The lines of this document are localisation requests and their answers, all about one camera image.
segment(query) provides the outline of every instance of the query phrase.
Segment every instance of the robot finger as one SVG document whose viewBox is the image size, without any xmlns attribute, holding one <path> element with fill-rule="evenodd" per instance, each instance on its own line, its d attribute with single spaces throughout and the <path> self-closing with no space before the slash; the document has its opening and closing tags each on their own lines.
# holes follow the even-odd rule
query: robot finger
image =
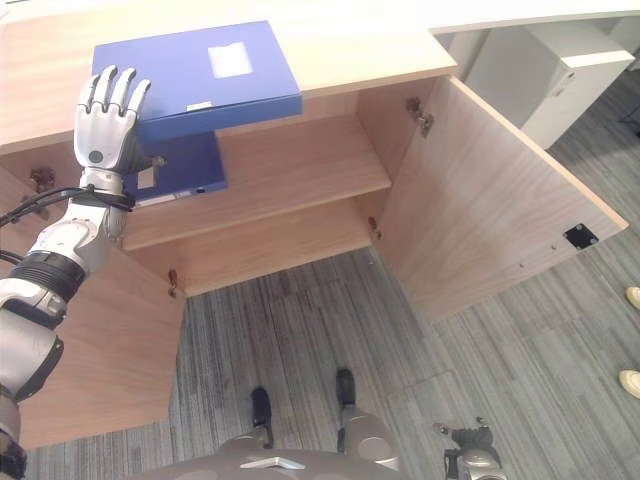
<svg viewBox="0 0 640 480">
<path fill-rule="evenodd" d="M 102 110 L 107 109 L 107 95 L 109 94 L 109 87 L 113 77 L 118 73 L 118 68 L 115 65 L 109 65 L 100 74 L 98 84 L 96 85 L 95 92 L 93 93 L 93 101 L 91 102 L 91 108 L 94 103 L 101 104 Z"/>
<path fill-rule="evenodd" d="M 89 112 L 91 107 L 91 100 L 93 99 L 93 92 L 96 89 L 96 84 L 98 83 L 99 75 L 94 75 L 89 80 L 87 80 L 80 90 L 80 96 L 78 97 L 78 105 L 84 107 L 85 112 Z"/>
<path fill-rule="evenodd" d="M 122 72 L 120 78 L 113 87 L 113 93 L 111 94 L 109 105 L 117 105 L 121 114 L 126 110 L 124 102 L 127 96 L 127 90 L 129 89 L 131 80 L 135 76 L 136 69 L 131 67 L 127 68 L 124 72 Z"/>
<path fill-rule="evenodd" d="M 150 87 L 151 82 L 149 80 L 141 80 L 136 89 L 131 94 L 131 100 L 129 100 L 127 110 L 131 110 L 136 113 L 140 112 L 144 96 L 146 95 Z"/>
</svg>

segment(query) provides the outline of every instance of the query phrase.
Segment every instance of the open cabinet door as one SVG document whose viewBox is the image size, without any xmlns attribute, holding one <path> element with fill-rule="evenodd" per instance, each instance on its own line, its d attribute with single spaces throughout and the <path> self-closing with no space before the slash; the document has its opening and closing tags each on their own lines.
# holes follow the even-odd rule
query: open cabinet door
<svg viewBox="0 0 640 480">
<path fill-rule="evenodd" d="M 563 234 L 604 240 L 628 225 L 455 78 L 424 104 L 374 245 L 414 304 L 438 320 L 578 253 Z"/>
<path fill-rule="evenodd" d="M 28 187 L 0 167 L 0 210 Z M 24 255 L 51 218 L 23 217 L 0 230 L 0 246 Z M 0 278 L 7 266 L 0 267 Z M 168 414 L 184 296 L 113 247 L 105 267 L 71 300 L 57 334 L 64 353 L 44 388 L 20 403 L 20 443 L 34 448 L 151 423 Z"/>
</svg>

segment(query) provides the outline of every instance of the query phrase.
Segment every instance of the white label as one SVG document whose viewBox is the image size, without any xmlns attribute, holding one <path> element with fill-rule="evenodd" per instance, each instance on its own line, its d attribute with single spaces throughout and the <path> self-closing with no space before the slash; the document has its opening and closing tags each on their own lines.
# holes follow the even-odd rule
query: white label
<svg viewBox="0 0 640 480">
<path fill-rule="evenodd" d="M 156 185 L 156 167 L 149 167 L 138 172 L 138 190 L 152 188 Z"/>
<path fill-rule="evenodd" d="M 243 42 L 224 47 L 209 47 L 209 59 L 216 78 L 236 77 L 253 72 L 247 49 Z"/>
<path fill-rule="evenodd" d="M 200 103 L 192 103 L 191 105 L 187 105 L 187 112 L 192 112 L 194 110 L 201 110 L 203 108 L 213 107 L 211 102 L 200 102 Z"/>
</svg>

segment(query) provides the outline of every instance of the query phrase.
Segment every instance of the gray carpet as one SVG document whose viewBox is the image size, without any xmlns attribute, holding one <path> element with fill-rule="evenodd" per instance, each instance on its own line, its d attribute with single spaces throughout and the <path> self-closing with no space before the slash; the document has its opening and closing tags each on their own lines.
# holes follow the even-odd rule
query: gray carpet
<svg viewBox="0 0 640 480">
<path fill-rule="evenodd" d="M 452 446 L 432 423 L 494 425 L 511 479 L 640 477 L 640 139 L 616 120 L 640 103 L 625 73 L 551 149 L 632 229 L 430 326 L 361 250 L 191 299 L 166 422 L 31 452 L 29 478 L 114 479 L 206 455 L 249 428 L 268 388 L 278 447 L 333 450 L 333 375 L 350 366 L 361 406 L 393 429 L 411 478 L 443 478 Z"/>
</svg>

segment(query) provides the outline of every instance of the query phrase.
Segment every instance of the robot leg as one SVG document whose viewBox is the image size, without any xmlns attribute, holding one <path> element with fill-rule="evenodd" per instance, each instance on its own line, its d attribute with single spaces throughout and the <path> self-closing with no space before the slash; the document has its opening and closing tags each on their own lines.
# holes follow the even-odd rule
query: robot leg
<svg viewBox="0 0 640 480">
<path fill-rule="evenodd" d="M 378 417 L 356 406 L 355 381 L 349 370 L 338 370 L 336 392 L 342 407 L 338 451 L 397 471 L 400 461 L 393 436 Z"/>
</svg>

